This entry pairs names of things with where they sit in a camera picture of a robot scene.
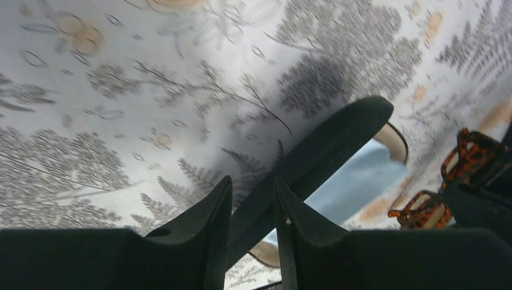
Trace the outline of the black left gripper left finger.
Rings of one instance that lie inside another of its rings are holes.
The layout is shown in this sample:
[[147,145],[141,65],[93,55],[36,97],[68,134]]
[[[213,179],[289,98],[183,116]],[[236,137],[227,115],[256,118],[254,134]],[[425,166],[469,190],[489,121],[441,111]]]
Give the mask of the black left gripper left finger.
[[2,289],[223,289],[232,180],[140,236],[128,228],[2,230]]

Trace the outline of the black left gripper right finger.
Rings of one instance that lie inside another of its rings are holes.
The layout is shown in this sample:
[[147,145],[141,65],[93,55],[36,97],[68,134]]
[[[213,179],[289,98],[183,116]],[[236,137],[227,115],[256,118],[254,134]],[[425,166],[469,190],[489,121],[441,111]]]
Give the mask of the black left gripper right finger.
[[284,289],[510,289],[511,248],[477,229],[348,231],[274,183]]

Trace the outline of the black glasses case tan lining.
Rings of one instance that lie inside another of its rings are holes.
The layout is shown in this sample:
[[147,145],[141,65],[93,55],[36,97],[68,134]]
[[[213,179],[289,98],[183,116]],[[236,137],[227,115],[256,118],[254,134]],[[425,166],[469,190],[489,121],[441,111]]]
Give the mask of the black glasses case tan lining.
[[272,205],[275,178],[283,179],[297,197],[305,200],[374,137],[391,146],[393,158],[407,162],[407,142],[389,123],[393,111],[393,104],[378,95],[345,106],[278,159],[246,196],[235,197],[226,268],[236,264],[275,226]]

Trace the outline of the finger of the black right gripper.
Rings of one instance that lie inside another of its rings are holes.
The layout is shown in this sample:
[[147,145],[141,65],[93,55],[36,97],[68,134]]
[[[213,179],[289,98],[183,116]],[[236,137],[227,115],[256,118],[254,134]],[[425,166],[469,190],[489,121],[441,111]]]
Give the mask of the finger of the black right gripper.
[[483,189],[450,185],[443,196],[458,227],[486,229],[511,243],[511,167]]

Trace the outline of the light blue cleaning cloth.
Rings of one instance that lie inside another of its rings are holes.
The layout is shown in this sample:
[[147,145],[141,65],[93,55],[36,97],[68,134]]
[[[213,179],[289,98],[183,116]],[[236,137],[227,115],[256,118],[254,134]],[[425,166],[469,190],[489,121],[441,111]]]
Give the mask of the light blue cleaning cloth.
[[315,190],[304,203],[328,220],[347,219],[395,185],[409,170],[372,139]]

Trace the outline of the brown tortoiseshell sunglasses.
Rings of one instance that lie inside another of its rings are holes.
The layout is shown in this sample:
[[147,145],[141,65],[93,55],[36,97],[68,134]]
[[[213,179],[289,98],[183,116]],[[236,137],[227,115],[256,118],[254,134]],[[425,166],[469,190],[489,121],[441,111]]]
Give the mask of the brown tortoiseshell sunglasses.
[[511,147],[478,131],[461,129],[457,145],[440,167],[442,183],[437,192],[419,191],[401,210],[390,210],[401,229],[444,228],[453,214],[443,192],[450,185],[467,184],[483,189],[511,167]]

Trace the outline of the floral patterned table mat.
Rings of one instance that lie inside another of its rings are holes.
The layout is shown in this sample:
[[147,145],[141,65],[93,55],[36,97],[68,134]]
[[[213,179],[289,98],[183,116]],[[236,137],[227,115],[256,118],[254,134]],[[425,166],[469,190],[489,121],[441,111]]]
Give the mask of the floral patterned table mat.
[[[388,212],[438,191],[461,129],[511,147],[510,1],[2,1],[1,231],[146,236],[226,176],[230,229],[235,197],[372,95],[409,172],[338,226],[489,231]],[[223,289],[284,289],[272,205]]]

